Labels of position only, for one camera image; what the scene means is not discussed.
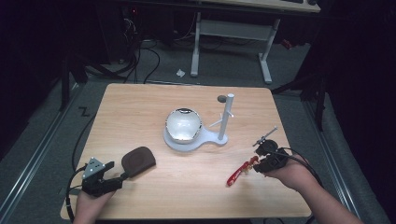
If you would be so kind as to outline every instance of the controller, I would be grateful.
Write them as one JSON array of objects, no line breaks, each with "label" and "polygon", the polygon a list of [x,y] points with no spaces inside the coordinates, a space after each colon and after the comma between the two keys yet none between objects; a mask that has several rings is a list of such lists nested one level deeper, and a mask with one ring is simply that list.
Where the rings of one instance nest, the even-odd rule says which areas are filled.
[{"label": "controller", "polygon": [[283,147],[278,148],[277,143],[273,140],[264,140],[255,152],[259,156],[264,156],[264,159],[260,160],[260,163],[253,165],[253,169],[257,173],[267,173],[282,168],[288,162],[287,156],[289,154]]},{"label": "controller", "polygon": [[102,164],[96,158],[92,157],[82,175],[81,189],[94,197],[100,197],[111,191],[121,189],[122,181],[128,178],[126,173],[117,178],[103,179],[105,172],[113,167],[114,161],[108,164]]}]

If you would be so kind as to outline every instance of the white base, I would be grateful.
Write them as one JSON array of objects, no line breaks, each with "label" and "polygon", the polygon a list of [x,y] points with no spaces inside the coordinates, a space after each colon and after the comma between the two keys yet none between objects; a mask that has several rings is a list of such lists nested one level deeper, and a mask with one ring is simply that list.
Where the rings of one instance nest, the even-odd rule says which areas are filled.
[{"label": "white base", "polygon": [[202,126],[198,137],[193,142],[188,144],[176,143],[166,131],[166,129],[163,129],[163,139],[170,148],[184,152],[195,150],[196,148],[200,147],[205,143],[214,143],[219,146],[224,146],[228,142],[228,137],[226,134],[224,134],[223,139],[219,140],[219,133],[211,132],[207,130],[204,126]]},{"label": "white base", "polygon": [[260,60],[260,65],[262,66],[262,75],[264,76],[264,82],[266,84],[271,84],[272,79],[271,79],[270,70],[268,69],[267,61],[261,60],[261,58],[262,58],[262,53],[259,54],[259,60]]},{"label": "white base", "polygon": [[198,53],[194,52],[192,54],[192,61],[191,61],[191,76],[192,77],[198,77],[198,66],[199,66],[199,52]]}]

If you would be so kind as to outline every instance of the cable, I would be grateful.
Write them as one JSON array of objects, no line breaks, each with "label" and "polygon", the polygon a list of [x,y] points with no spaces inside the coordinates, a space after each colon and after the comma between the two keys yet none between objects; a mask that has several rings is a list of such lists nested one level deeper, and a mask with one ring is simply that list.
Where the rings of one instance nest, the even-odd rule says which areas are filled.
[{"label": "cable", "polygon": [[126,27],[125,32],[123,33],[123,35],[125,36],[126,45],[129,47],[129,46],[131,46],[131,42],[130,42],[129,37],[128,37],[128,32],[131,29],[131,27],[133,27],[132,34],[134,34],[136,32],[136,26],[134,25],[134,22],[129,20],[129,19],[124,18],[123,20],[128,23],[128,27]]},{"label": "cable", "polygon": [[124,79],[124,82],[125,82],[125,77],[121,77],[121,76],[119,76],[119,74],[127,72],[130,69],[131,69],[131,71],[134,71],[134,69],[136,68],[138,61],[136,60],[136,57],[134,55],[134,50],[140,48],[141,42],[139,41],[139,39],[141,38],[141,36],[142,36],[141,33],[135,34],[135,36],[134,36],[135,42],[133,42],[132,44],[130,44],[128,46],[127,55],[125,58],[129,59],[129,63],[125,67],[121,68],[120,70],[114,71],[114,72],[109,72],[109,74],[108,74],[108,73],[105,73],[105,71],[108,69],[104,68],[102,65],[93,63],[92,65],[97,66],[97,67],[94,67],[94,69],[97,70],[98,68],[101,68],[101,71],[97,70],[99,72],[95,72],[95,71],[92,71],[88,67],[85,67],[85,71],[89,74],[94,75],[94,76],[108,76],[108,77],[114,77],[116,79]]},{"label": "cable", "polygon": [[311,224],[315,220],[315,217],[312,215],[306,222],[305,224]]},{"label": "cable", "polygon": [[192,30],[192,27],[194,26],[194,22],[195,22],[196,16],[197,16],[197,13],[195,12],[195,13],[194,13],[194,17],[192,18],[192,22],[191,22],[191,26],[190,26],[189,31],[188,31],[183,37],[178,38],[178,39],[174,39],[174,42],[175,42],[175,43],[176,43],[176,41],[178,41],[178,40],[183,40],[183,39],[187,39],[187,38],[190,38],[190,37],[194,36],[194,35],[190,35],[190,33],[191,33],[191,30]]},{"label": "cable", "polygon": [[76,156],[76,151],[77,151],[77,147],[78,147],[78,143],[82,138],[82,135],[85,133],[85,130],[87,130],[88,126],[90,125],[90,123],[93,121],[93,119],[96,117],[96,113],[92,116],[92,118],[88,121],[88,123],[85,125],[84,129],[81,131],[81,133],[79,134],[78,140],[75,144],[75,147],[73,148],[73,154],[72,154],[72,168],[73,171],[75,171],[77,169],[77,166],[75,165],[75,161],[74,158]]},{"label": "cable", "polygon": [[77,185],[77,186],[74,186],[73,188],[70,188],[69,189],[69,193],[70,193],[70,191],[72,191],[72,189],[76,189],[76,188],[79,188],[79,187],[82,187],[82,185]]},{"label": "cable", "polygon": [[247,40],[244,39],[243,43],[238,43],[237,41],[232,41],[231,39],[236,39],[236,38],[223,37],[222,41],[224,43],[233,44],[233,45],[237,45],[237,46],[245,46],[245,45],[254,44],[254,43],[259,42],[258,40],[254,40],[254,39],[247,39]]},{"label": "cable", "polygon": [[128,81],[129,76],[132,74],[133,71],[136,73],[136,67],[137,67],[137,64],[138,64],[138,60],[136,59],[135,55],[134,55],[134,61],[135,61],[134,66],[131,68],[131,71],[128,73],[128,75],[125,77],[125,79],[123,80],[122,83],[126,83]]},{"label": "cable", "polygon": [[214,48],[206,48],[206,47],[203,46],[203,44],[204,44],[203,42],[204,42],[204,41],[202,41],[202,40],[205,40],[205,39],[204,39],[204,38],[201,38],[200,45],[199,45],[199,47],[200,47],[201,49],[208,49],[208,50],[218,49],[218,48],[220,48],[220,47],[222,46],[222,44],[223,44],[222,38],[219,37],[219,36],[210,36],[208,39],[216,40],[219,44],[218,44],[217,46],[215,46]]},{"label": "cable", "polygon": [[74,221],[74,214],[73,214],[73,209],[70,203],[70,185],[72,184],[72,181],[74,177],[81,171],[84,171],[87,168],[87,164],[85,164],[83,167],[79,168],[76,170],[73,175],[70,177],[69,182],[67,183],[67,189],[66,189],[66,194],[65,194],[65,203],[66,203],[66,209],[67,209],[67,214],[69,215],[70,221],[73,223]]},{"label": "cable", "polygon": [[[283,147],[283,148],[290,149],[290,150],[295,152],[295,150],[293,150],[291,148],[287,148],[287,147]],[[297,158],[295,158],[293,156],[285,155],[285,154],[282,154],[282,153],[278,153],[278,152],[274,152],[274,151],[267,151],[267,150],[266,150],[266,152],[273,153],[273,154],[278,155],[278,156],[283,156],[283,157],[286,157],[286,158],[289,158],[289,159],[292,159],[294,161],[299,162],[301,165],[303,165],[311,173],[311,175],[318,181],[320,186],[323,187],[322,182],[321,182],[318,174],[315,172],[314,168],[312,168],[312,166],[305,159],[303,159],[303,161],[302,161],[302,160],[299,160],[299,159],[297,159]]]},{"label": "cable", "polygon": [[158,66],[160,65],[160,55],[159,55],[157,52],[155,52],[154,50],[152,50],[152,49],[146,49],[146,50],[149,50],[149,51],[155,53],[155,54],[157,55],[157,57],[158,57],[158,62],[157,62],[157,65],[154,67],[154,69],[153,69],[150,73],[148,73],[148,75],[146,75],[146,78],[145,78],[145,80],[143,81],[143,84],[146,84],[146,82],[147,82],[149,76],[151,76],[151,74],[154,73],[154,71],[155,71],[155,70],[158,68]]},{"label": "cable", "polygon": [[277,220],[280,221],[280,223],[285,224],[281,218],[277,218]]},{"label": "cable", "polygon": [[[139,47],[139,51],[137,52],[137,63],[140,62],[140,56],[141,56],[141,45]],[[134,84],[137,84],[137,65],[136,65],[136,69],[134,71]]]}]

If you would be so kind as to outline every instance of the gray carpet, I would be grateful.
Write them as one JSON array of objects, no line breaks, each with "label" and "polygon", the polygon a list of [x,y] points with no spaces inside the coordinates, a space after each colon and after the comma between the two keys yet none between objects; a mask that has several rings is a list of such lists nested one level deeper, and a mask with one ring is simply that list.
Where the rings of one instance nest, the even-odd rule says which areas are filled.
[{"label": "gray carpet", "polygon": [[[256,53],[247,53],[243,47],[238,52],[230,51],[230,44],[204,43],[201,51],[200,73],[198,77],[190,77],[191,45],[174,45],[172,48],[161,43],[146,42],[144,46],[155,46],[160,56],[160,65],[148,78],[148,83],[185,83],[211,86],[243,86],[264,87],[274,89],[292,81],[309,46],[284,49],[274,45],[268,57],[269,69],[273,76],[273,84],[263,82],[261,68]],[[137,66],[137,83],[141,83],[158,62],[157,56],[150,50],[142,49]],[[109,68],[117,70],[123,65],[112,64]],[[176,72],[186,72],[178,77]],[[60,210],[64,200],[64,191],[72,170],[72,151],[78,136],[97,111],[106,85],[116,82],[108,78],[90,76],[85,86],[77,87],[74,102],[70,105],[59,128],[53,134],[45,150],[45,157],[39,163],[25,192],[20,192],[16,206],[11,208],[7,223],[68,223],[60,218]],[[128,83],[134,83],[131,76]],[[359,165],[354,161],[347,142],[332,112],[331,101],[326,99],[326,110],[323,117],[323,133],[318,133],[312,123],[307,108],[311,103],[302,103],[297,91],[286,91],[275,95],[276,106],[282,119],[290,146],[305,155],[318,172],[324,187],[336,198],[339,192],[335,187],[332,172],[323,152],[323,139],[331,149],[336,164],[346,181],[350,194],[354,199],[361,219],[365,223],[389,223],[387,216],[375,199],[370,186]],[[61,104],[61,88],[58,84],[48,99],[37,109],[22,133],[19,141],[1,161],[2,179],[0,185],[0,202],[4,202],[15,185],[24,167],[34,155],[40,142],[45,138],[46,131],[57,116]],[[82,107],[86,107],[83,116]],[[90,128],[82,135],[77,147],[75,160],[78,161]],[[306,218],[282,218],[285,223],[305,223]],[[159,221],[131,221],[130,223],[157,223]],[[220,220],[182,220],[178,223],[220,223]],[[223,223],[249,223],[249,220],[222,220]],[[275,218],[267,219],[266,223],[280,223]]]}]

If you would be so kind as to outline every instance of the white spherical object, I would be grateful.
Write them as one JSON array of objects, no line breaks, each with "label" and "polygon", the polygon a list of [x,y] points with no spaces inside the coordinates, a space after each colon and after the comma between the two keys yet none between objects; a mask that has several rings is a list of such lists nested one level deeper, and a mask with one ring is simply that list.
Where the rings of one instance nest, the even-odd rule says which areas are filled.
[{"label": "white spherical object", "polygon": [[166,131],[179,144],[193,142],[201,131],[202,122],[198,113],[188,108],[172,111],[165,122]]}]

